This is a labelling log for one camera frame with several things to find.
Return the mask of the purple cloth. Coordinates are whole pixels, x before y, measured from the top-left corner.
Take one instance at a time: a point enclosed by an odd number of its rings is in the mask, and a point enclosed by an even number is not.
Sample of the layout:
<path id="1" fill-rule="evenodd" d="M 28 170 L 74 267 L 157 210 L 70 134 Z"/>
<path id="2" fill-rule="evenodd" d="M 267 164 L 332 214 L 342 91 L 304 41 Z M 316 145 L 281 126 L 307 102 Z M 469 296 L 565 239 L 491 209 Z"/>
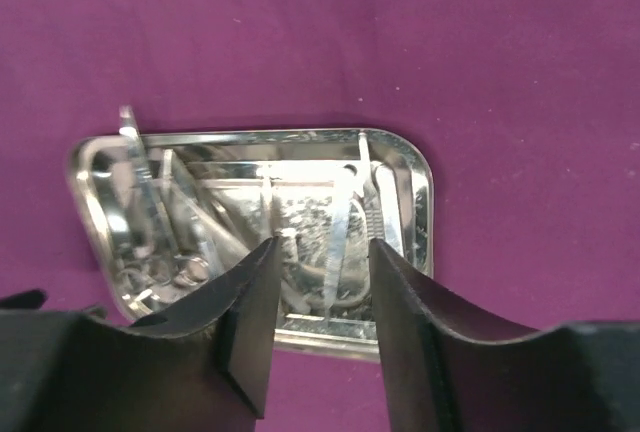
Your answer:
<path id="1" fill-rule="evenodd" d="M 366 122 L 424 150 L 436 275 L 536 327 L 639 315 L 639 0 L 1 0 L 1 288 L 105 288 L 62 173 L 162 131 Z"/>

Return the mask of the steel instrument tray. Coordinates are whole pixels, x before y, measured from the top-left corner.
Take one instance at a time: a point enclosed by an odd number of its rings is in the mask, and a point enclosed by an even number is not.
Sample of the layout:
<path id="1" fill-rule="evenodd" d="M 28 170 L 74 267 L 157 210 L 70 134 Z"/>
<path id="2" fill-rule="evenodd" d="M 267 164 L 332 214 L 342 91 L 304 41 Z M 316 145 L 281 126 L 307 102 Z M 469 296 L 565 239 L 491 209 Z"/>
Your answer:
<path id="1" fill-rule="evenodd" d="M 197 215 L 226 272 L 262 241 L 278 236 L 282 279 L 278 347 L 374 361 L 378 357 L 370 298 L 368 248 L 384 240 L 375 169 L 395 175 L 404 258 L 433 271 L 434 187 L 431 168 L 408 140 L 379 129 L 302 129 L 141 135 L 154 185 L 166 150 L 195 188 Z M 330 204 L 339 167 L 355 169 L 354 195 L 337 300 L 326 318 L 323 282 Z M 186 296 L 207 280 L 169 279 L 153 257 L 149 223 L 120 134 L 92 137 L 71 153 L 69 182 L 114 301 L 138 319 Z M 198 246 L 180 205 L 167 207 L 182 251 Z"/>

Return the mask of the long steel scissors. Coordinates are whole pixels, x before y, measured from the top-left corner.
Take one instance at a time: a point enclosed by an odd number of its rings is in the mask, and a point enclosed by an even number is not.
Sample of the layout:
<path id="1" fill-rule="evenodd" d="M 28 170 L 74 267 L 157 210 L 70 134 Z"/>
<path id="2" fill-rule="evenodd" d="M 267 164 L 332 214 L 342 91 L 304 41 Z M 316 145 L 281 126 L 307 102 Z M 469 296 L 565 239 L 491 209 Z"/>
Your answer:
<path id="1" fill-rule="evenodd" d="M 165 151 L 161 167 L 162 184 L 156 187 L 133 108 L 122 106 L 119 120 L 119 134 L 125 139 L 127 156 L 140 190 L 144 217 L 150 227 L 153 257 L 161 259 L 166 265 L 169 279 L 204 281 L 215 276 L 220 271 L 217 250 L 195 210 L 198 205 L 195 188 L 186 182 L 186 175 L 179 171 L 175 154 L 170 150 Z M 172 201 L 180 205 L 185 223 L 190 226 L 198 246 L 196 254 L 186 254 L 179 246 L 167 209 Z"/>

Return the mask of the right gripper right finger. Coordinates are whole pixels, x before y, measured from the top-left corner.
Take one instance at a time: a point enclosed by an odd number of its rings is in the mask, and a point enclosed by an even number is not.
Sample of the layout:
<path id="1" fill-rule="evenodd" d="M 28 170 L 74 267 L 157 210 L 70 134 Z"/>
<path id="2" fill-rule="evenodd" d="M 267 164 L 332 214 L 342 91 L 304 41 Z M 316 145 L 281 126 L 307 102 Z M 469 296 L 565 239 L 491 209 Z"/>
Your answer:
<path id="1" fill-rule="evenodd" d="M 639 325 L 535 330 L 369 246 L 373 315 L 395 431 L 635 431 Z"/>

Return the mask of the fine pointed steel tweezers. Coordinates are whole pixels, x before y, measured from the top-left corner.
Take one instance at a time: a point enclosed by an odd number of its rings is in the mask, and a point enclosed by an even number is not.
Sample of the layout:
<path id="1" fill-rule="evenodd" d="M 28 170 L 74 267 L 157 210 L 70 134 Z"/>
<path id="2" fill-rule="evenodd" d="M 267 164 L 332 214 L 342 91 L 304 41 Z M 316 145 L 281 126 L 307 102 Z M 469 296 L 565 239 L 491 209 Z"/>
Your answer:
<path id="1" fill-rule="evenodd" d="M 323 282 L 323 308 L 326 318 L 330 317 L 331 309 L 337 300 L 348 238 L 355 179 L 355 169 L 351 166 L 343 166 L 338 168 L 333 181 L 330 204 L 331 222 L 327 236 Z"/>

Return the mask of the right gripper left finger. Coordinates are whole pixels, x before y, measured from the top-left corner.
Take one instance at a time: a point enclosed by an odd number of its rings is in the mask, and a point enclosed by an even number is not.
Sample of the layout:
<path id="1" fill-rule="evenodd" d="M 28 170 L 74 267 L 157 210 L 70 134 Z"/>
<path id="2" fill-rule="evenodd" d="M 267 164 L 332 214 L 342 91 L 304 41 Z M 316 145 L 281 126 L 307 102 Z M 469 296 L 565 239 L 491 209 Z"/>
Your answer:
<path id="1" fill-rule="evenodd" d="M 270 238 L 163 310 L 116 326 L 1 301 L 5 431 L 251 431 L 265 413 L 280 294 Z"/>

